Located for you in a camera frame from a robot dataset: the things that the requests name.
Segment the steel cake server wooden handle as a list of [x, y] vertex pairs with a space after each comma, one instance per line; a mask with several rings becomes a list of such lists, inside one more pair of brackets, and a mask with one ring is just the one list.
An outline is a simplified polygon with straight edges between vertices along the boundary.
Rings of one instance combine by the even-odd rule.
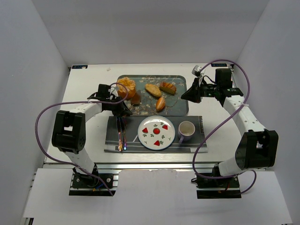
[[142, 94], [140, 90], [137, 90], [134, 96], [131, 98], [131, 105], [139, 105], [141, 102]]

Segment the round orange sponge cake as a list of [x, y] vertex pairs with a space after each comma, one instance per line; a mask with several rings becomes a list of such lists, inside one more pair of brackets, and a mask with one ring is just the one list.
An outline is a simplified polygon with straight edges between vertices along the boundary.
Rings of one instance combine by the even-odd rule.
[[118, 87], [117, 93], [122, 99], [125, 98], [127, 91], [128, 91], [128, 95], [127, 95], [126, 99], [131, 99], [135, 95], [136, 84], [135, 84], [134, 80], [131, 80], [128, 77], [123, 77], [121, 79], [118, 79], [117, 83], [122, 84], [122, 85], [119, 85], [119, 84], [117, 85], [117, 87]]

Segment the blossom pattern grey tray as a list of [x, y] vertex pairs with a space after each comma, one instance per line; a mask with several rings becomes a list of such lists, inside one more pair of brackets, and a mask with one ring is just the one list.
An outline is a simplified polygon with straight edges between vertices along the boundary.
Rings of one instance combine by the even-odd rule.
[[[131, 105], [131, 101], [127, 100], [126, 105], [133, 115], [161, 115], [161, 116], [185, 116], [188, 114], [189, 107], [186, 100], [181, 99], [181, 95], [187, 91], [186, 79], [181, 75], [121, 75], [119, 78], [128, 77], [135, 81], [136, 90], [141, 92], [141, 103], [139, 105]], [[175, 94], [162, 92], [165, 98], [165, 107], [158, 112], [155, 108], [157, 98], [148, 93], [145, 84], [150, 83], [159, 86], [161, 82], [171, 83], [176, 87]]]

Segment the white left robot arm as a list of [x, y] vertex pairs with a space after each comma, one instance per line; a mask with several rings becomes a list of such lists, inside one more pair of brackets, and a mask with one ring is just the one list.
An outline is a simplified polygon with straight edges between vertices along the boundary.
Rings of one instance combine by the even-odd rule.
[[69, 157], [79, 173], [92, 174], [95, 163], [89, 157], [85, 147], [86, 122], [103, 111], [111, 111], [116, 117], [132, 115], [124, 101], [129, 89], [120, 83], [113, 83], [117, 89], [122, 87], [125, 96], [120, 97], [112, 85], [100, 84], [97, 92], [91, 94], [87, 101], [70, 111], [60, 110], [56, 114], [52, 133], [52, 145]]

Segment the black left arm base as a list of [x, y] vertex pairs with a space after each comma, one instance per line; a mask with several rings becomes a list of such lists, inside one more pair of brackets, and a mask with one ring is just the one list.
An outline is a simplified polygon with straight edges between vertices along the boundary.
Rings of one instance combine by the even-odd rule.
[[69, 188], [70, 196], [114, 196], [116, 192], [115, 173], [99, 173], [97, 165], [94, 165], [92, 174], [100, 177], [90, 176], [82, 171], [77, 171], [74, 167], [71, 184]]

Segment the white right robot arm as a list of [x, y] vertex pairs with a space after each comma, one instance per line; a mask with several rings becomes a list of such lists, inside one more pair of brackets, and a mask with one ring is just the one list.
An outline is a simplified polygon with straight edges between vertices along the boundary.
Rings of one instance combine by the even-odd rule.
[[254, 116], [242, 91], [233, 86], [231, 70], [217, 68], [215, 80], [211, 83], [204, 80], [200, 66], [195, 66], [192, 74], [196, 78], [181, 98], [194, 103], [200, 103], [203, 97], [215, 98], [231, 115], [241, 135], [235, 155], [218, 163], [213, 169], [213, 177], [229, 178], [246, 170], [272, 167], [276, 159], [278, 134], [268, 130]]

